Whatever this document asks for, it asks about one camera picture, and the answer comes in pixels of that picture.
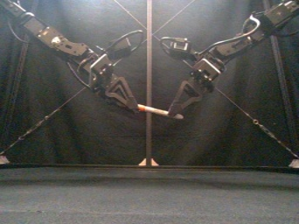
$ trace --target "black curtain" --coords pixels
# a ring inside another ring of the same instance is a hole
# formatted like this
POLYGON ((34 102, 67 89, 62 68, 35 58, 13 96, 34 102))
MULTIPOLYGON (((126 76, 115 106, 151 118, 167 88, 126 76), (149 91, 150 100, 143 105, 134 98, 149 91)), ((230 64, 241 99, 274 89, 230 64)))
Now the black curtain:
MULTIPOLYGON (((23 2, 30 10, 34 0, 23 2)), ((191 71, 165 54, 158 39, 189 38, 201 51, 233 38, 250 13, 263 10, 258 0, 154 1, 154 107, 170 108, 191 71)), ((146 14, 146 0, 41 0, 37 11, 70 41, 85 42, 94 50, 134 30, 146 32, 146 14)), ((23 43, 15 40, 6 18, 2 22, 2 127, 10 124, 9 131, 3 131, 6 148, 83 86, 66 61, 33 39, 15 107, 9 109, 23 43)), ((298 118, 298 37, 281 42, 298 118)), ((146 51, 145 43, 115 67, 142 104, 147 95, 146 51)), ((202 102, 183 111, 183 120, 154 115, 154 160, 159 165, 289 165, 290 153, 245 114, 258 119, 286 145, 293 144, 270 39, 229 63, 215 87, 202 102)), ((15 163, 138 165, 146 158, 146 114, 111 105, 86 89, 6 155, 15 163)))

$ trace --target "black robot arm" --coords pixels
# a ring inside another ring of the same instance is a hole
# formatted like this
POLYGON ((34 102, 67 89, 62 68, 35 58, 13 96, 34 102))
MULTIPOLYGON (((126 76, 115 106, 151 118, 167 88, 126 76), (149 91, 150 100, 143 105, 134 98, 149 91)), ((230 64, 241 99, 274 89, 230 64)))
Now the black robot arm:
POLYGON ((119 105, 138 111, 137 98, 133 95, 125 77, 114 74, 114 64, 111 60, 117 60, 138 48, 131 49, 129 37, 141 35, 141 46, 145 34, 143 31, 134 31, 123 36, 110 46, 107 50, 102 49, 102 54, 95 53, 85 43, 73 43, 63 34, 49 26, 31 12, 11 0, 0 0, 0 8, 14 19, 14 21, 26 29, 31 36, 37 37, 50 48, 61 53, 70 65, 75 64, 77 74, 85 74, 89 81, 82 83, 99 93, 102 97, 113 99, 119 105))
POLYGON ((163 51, 175 59, 191 60, 194 63, 191 78, 182 83, 174 98, 170 116, 175 116, 202 100, 203 94, 213 91, 213 81, 226 71, 226 64, 276 35, 298 15, 299 1, 284 1, 266 12, 253 13, 243 24, 242 33, 235 38, 215 43, 202 52, 193 50, 193 43, 187 38, 162 38, 163 51), (187 101, 183 100, 183 94, 190 96, 187 101))

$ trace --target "pole base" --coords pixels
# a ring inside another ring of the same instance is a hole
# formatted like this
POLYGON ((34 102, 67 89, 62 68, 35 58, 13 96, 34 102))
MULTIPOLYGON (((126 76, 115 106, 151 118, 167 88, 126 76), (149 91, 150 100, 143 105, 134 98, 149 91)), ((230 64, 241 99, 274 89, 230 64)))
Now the pole base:
POLYGON ((293 163, 289 165, 289 167, 293 167, 293 168, 299 168, 299 159, 294 159, 293 163))

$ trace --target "vertical pole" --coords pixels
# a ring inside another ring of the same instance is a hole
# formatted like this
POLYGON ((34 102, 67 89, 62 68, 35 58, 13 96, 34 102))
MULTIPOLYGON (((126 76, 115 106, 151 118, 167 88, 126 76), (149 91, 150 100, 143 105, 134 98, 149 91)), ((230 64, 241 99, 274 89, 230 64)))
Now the vertical pole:
MULTIPOLYGON (((153 0, 147 0, 146 105, 153 107, 153 0)), ((146 113, 146 166, 153 165, 153 113, 146 113)))
MULTIPOLYGON (((272 8, 270 1, 263 0, 263 5, 265 5, 265 10, 268 11, 272 8)), ((293 148, 298 151, 299 140, 298 140, 298 135, 296 130, 296 117, 293 113, 293 105, 290 102, 289 87, 286 83, 286 73, 285 73, 281 49, 280 49, 280 44, 278 44, 278 40, 276 36, 272 36, 272 45, 273 45, 273 51, 276 56, 276 67, 277 67, 278 79, 281 83, 282 96, 285 100, 286 123, 288 123, 289 132, 290 132, 293 148)))
MULTIPOLYGON (((38 10, 39 2, 41 0, 33 1, 33 8, 31 8, 33 13, 35 13, 38 10)), ((27 34, 25 34, 23 40, 26 42, 30 42, 30 37, 27 34)), ((25 73, 25 62, 26 62, 29 47, 30 47, 30 44, 23 43, 17 72, 15 74, 11 74, 13 77, 10 77, 13 84, 10 85, 10 88, 7 90, 10 91, 10 93, 6 98, 6 101, 7 101, 6 110, 2 117, 2 119, 5 119, 5 127, 0 129, 3 131, 2 137, 0 137, 0 146, 3 146, 5 148, 7 146, 7 139, 9 139, 9 134, 11 131, 11 124, 13 124, 13 119, 15 114, 15 102, 17 102, 17 97, 19 94, 21 82, 22 82, 23 73, 25 73)))

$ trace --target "gray floor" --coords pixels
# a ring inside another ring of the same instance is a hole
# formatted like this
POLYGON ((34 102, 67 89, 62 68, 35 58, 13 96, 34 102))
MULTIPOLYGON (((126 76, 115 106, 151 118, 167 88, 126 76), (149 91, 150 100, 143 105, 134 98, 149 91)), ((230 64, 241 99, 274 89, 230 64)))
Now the gray floor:
POLYGON ((0 223, 299 223, 299 175, 262 171, 0 170, 0 223))

